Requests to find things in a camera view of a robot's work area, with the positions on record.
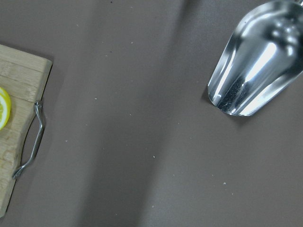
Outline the steel ice scoop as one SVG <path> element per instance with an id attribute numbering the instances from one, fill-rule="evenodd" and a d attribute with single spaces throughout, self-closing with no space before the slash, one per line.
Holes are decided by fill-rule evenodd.
<path id="1" fill-rule="evenodd" d="M 236 26 L 208 82 L 211 103 L 252 116 L 303 72 L 303 3 L 272 0 Z"/>

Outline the bamboo cutting board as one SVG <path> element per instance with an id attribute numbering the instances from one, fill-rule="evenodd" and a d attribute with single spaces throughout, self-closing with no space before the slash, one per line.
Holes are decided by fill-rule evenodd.
<path id="1" fill-rule="evenodd" d="M 53 63 L 11 47 L 0 47 L 0 86 L 11 99 L 7 124 L 0 130 L 0 215 L 7 211 L 16 179 L 35 159 L 43 136 L 42 96 Z M 21 156 L 29 127 L 39 120 L 36 141 L 29 160 Z"/>

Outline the lemon slice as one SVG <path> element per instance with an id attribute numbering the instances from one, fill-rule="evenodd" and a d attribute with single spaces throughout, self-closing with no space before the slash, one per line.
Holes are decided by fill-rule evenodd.
<path id="1" fill-rule="evenodd" d="M 0 88 L 0 129 L 2 130 L 9 121 L 11 111 L 11 99 L 2 87 Z"/>

